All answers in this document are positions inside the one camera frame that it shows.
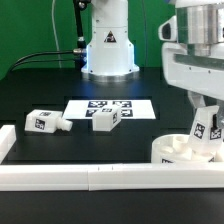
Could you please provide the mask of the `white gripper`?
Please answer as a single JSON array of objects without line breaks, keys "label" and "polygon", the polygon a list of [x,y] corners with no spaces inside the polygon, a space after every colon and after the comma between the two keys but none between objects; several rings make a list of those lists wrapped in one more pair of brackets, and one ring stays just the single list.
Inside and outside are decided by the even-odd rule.
[{"label": "white gripper", "polygon": [[169,85],[189,90],[193,114],[206,106],[203,95],[224,101],[224,43],[214,44],[211,55],[203,57],[188,55],[184,45],[166,42],[162,64]]}]

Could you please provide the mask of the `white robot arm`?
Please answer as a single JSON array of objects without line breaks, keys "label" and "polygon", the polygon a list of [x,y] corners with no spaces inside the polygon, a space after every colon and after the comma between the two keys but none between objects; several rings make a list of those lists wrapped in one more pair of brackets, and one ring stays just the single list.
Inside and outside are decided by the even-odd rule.
[{"label": "white robot arm", "polygon": [[[92,39],[82,72],[98,80],[136,72],[128,39],[127,0],[90,0]],[[217,100],[224,117],[224,0],[167,0],[175,15],[158,28],[162,66],[168,84]]]}]

